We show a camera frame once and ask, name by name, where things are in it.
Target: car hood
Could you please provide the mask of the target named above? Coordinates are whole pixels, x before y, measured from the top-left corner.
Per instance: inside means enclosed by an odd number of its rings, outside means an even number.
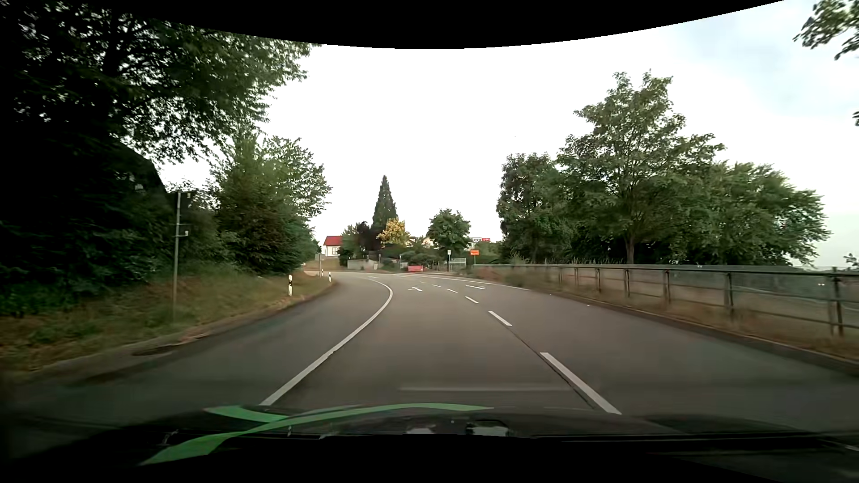
[[[853,458],[852,466],[848,465],[853,468],[850,471],[859,472],[855,461],[859,452],[843,437],[824,436],[747,419],[696,414],[633,418],[563,407],[486,407],[435,402],[314,410],[209,407],[105,431],[78,443],[24,458],[19,463],[36,468],[46,463],[85,466],[88,462],[98,461],[101,465],[107,462],[114,467],[137,467],[246,449],[249,445],[263,449],[283,442],[356,441],[354,437],[392,435],[458,435],[495,437],[496,441],[515,438],[600,443],[605,449],[679,455],[692,460],[696,455],[726,455],[738,451],[771,454],[788,450],[817,457],[812,461],[796,459],[796,455],[792,455],[785,462],[758,459],[758,465],[765,471],[772,468],[786,471],[785,465],[790,464],[800,464],[805,471],[822,468],[830,464],[830,460],[821,460],[820,451],[826,452],[826,458],[830,459],[834,451],[840,456]],[[812,480],[821,477],[818,469],[811,471]]]

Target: building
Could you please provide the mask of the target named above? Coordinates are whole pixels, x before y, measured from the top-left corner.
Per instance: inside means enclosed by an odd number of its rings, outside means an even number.
[[[336,257],[340,255],[340,247],[343,246],[343,237],[340,235],[329,235],[325,237],[325,242],[322,243],[322,254],[326,257]]]

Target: curb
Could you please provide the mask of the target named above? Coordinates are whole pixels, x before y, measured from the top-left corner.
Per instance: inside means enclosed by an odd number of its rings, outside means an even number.
[[[233,315],[219,321],[192,326],[182,331],[169,333],[153,339],[120,345],[119,347],[106,349],[95,354],[57,361],[38,370],[10,371],[9,382],[15,385],[23,385],[32,382],[41,382],[51,377],[72,376],[77,379],[79,377],[86,378],[126,369],[152,358],[167,355],[174,347],[191,344],[205,337],[225,333],[280,314],[288,309],[292,309],[296,305],[310,302],[330,293],[337,285],[337,281],[333,280],[331,284],[312,295],[301,296],[289,301],[281,299],[269,304],[267,307],[246,312],[245,314]]]
[[[493,284],[507,285],[500,282],[493,282]],[[724,329],[720,329],[718,327],[707,326],[700,322],[688,321],[686,319],[680,319],[678,317],[671,317],[663,314],[655,314],[646,310],[634,309],[632,307],[625,307],[623,305],[616,305],[614,303],[603,302],[601,300],[570,294],[567,292],[550,293],[541,289],[531,290],[549,296],[569,298],[571,300],[576,300],[577,302],[590,303],[591,305],[596,305],[598,307],[602,307],[603,309],[623,312],[627,315],[635,315],[651,321],[660,322],[671,327],[676,327],[695,333],[701,333],[703,335],[709,335],[710,337],[714,337],[716,339],[726,340],[727,342],[734,342],[736,344],[745,345],[753,349],[769,352],[785,358],[792,358],[794,360],[798,360],[807,364],[814,364],[826,369],[837,370],[850,376],[859,376],[859,361],[857,360],[841,358],[833,354],[817,352],[811,349],[804,349],[795,345],[785,344],[783,342],[776,342],[775,340],[762,339],[754,335],[730,332]]]

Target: wall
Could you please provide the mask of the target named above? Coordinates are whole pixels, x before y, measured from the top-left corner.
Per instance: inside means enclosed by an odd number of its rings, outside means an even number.
[[[372,260],[347,260],[346,269],[348,270],[376,270],[378,262]]]

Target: road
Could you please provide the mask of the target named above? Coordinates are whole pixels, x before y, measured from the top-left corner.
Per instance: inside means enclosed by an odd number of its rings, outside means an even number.
[[[204,407],[456,402],[708,414],[859,430],[859,380],[562,297],[443,275],[336,272],[282,314],[73,383],[31,384],[17,455]],[[51,419],[92,425],[62,433]]]

